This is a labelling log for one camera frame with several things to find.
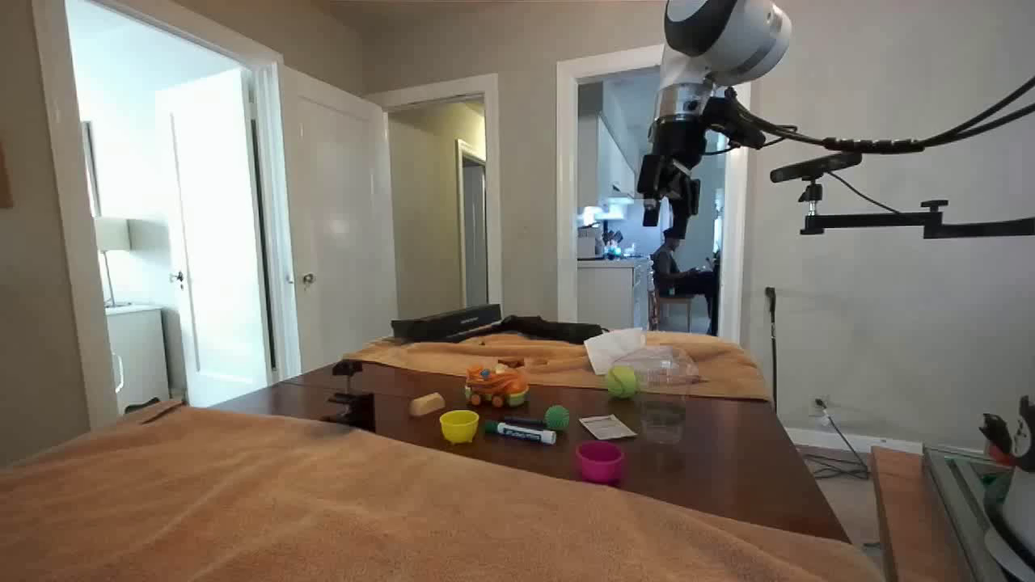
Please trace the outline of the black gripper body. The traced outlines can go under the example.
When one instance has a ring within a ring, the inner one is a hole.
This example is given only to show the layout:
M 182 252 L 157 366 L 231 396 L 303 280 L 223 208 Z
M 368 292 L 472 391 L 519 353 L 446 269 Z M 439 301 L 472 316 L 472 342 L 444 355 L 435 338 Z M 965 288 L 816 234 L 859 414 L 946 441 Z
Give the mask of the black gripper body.
M 704 154 L 704 126 L 689 117 L 664 117 L 650 130 L 650 153 L 640 161 L 640 197 L 668 200 L 668 208 L 699 211 L 699 178 L 693 169 Z

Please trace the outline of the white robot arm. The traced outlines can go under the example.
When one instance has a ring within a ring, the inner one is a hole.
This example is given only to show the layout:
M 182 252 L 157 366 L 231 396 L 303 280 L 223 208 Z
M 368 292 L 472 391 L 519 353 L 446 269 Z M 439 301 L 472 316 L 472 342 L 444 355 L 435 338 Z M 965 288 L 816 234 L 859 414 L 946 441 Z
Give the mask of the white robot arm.
M 732 147 L 764 147 L 764 130 L 737 105 L 737 85 L 781 61 L 791 21 L 773 0 L 666 0 L 664 40 L 655 117 L 637 190 L 642 222 L 653 225 L 660 200 L 668 200 L 666 234 L 681 239 L 699 215 L 693 169 L 704 154 L 707 133 Z

